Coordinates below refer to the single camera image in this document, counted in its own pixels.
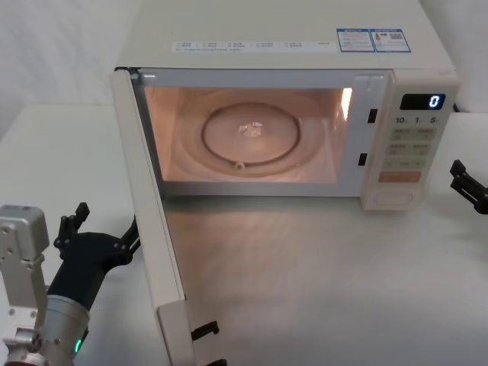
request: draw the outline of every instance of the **digital display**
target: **digital display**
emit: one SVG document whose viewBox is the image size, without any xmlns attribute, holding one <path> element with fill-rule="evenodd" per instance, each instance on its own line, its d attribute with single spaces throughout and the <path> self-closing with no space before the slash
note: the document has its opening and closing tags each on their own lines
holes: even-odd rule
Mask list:
<svg viewBox="0 0 488 366">
<path fill-rule="evenodd" d="M 445 94 L 405 94 L 400 109 L 403 111 L 438 111 L 444 106 Z"/>
</svg>

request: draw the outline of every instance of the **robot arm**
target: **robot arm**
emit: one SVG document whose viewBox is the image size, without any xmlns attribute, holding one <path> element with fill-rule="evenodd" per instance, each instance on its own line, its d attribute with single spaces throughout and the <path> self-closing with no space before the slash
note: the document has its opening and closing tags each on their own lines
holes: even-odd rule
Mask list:
<svg viewBox="0 0 488 366">
<path fill-rule="evenodd" d="M 9 310 L 2 335 L 9 352 L 36 352 L 47 308 L 41 263 L 49 245 L 43 211 L 36 207 L 0 207 L 0 269 Z"/>
<path fill-rule="evenodd" d="M 474 205 L 474 209 L 482 215 L 488 214 L 488 188 L 466 173 L 466 167 L 455 160 L 451 167 L 454 177 L 451 187 Z"/>
<path fill-rule="evenodd" d="M 0 268 L 10 304 L 5 366 L 72 366 L 105 275 L 132 261 L 140 246 L 135 220 L 122 238 L 78 233 L 88 215 L 80 204 L 76 215 L 61 218 L 54 246 L 63 263 L 46 294 L 40 264 L 49 240 L 42 210 L 0 207 Z"/>
</svg>

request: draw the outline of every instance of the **microwave button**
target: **microwave button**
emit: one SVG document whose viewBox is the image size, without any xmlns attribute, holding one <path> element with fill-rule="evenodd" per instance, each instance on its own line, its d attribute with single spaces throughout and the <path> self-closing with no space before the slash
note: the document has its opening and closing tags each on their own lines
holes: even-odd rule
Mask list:
<svg viewBox="0 0 488 366">
<path fill-rule="evenodd" d="M 412 128 L 395 128 L 391 133 L 391 141 L 411 141 L 416 137 L 416 130 Z"/>
<path fill-rule="evenodd" d="M 414 135 L 415 141 L 432 141 L 435 137 L 435 128 L 419 128 Z"/>
<path fill-rule="evenodd" d="M 430 144 L 429 143 L 414 143 L 412 145 L 411 155 L 415 156 L 426 156 L 429 154 Z"/>
<path fill-rule="evenodd" d="M 383 163 L 383 170 L 422 170 L 424 166 L 424 158 L 387 157 Z"/>
<path fill-rule="evenodd" d="M 417 183 L 422 177 L 422 172 L 381 172 L 378 181 L 380 183 Z"/>
</svg>

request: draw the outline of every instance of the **label sticker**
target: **label sticker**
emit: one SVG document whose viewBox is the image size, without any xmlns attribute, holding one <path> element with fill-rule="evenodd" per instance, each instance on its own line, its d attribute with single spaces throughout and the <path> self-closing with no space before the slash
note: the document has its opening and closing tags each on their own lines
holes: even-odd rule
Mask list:
<svg viewBox="0 0 488 366">
<path fill-rule="evenodd" d="M 401 29 L 370 29 L 376 52 L 412 52 Z"/>
<path fill-rule="evenodd" d="M 334 53 L 336 42 L 287 41 L 287 42 L 174 42 L 176 53 Z"/>
<path fill-rule="evenodd" d="M 338 28 L 337 37 L 341 52 L 374 52 L 369 29 Z"/>
</svg>

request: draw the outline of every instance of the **green indicator light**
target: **green indicator light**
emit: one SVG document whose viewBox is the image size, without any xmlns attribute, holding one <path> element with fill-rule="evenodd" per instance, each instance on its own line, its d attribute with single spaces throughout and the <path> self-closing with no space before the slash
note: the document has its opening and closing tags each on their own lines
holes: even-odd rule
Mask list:
<svg viewBox="0 0 488 366">
<path fill-rule="evenodd" d="M 82 347 L 82 343 L 83 343 L 83 341 L 81 339 L 79 339 L 76 342 L 76 345 L 75 345 L 75 353 L 78 353 L 79 349 Z"/>
</svg>

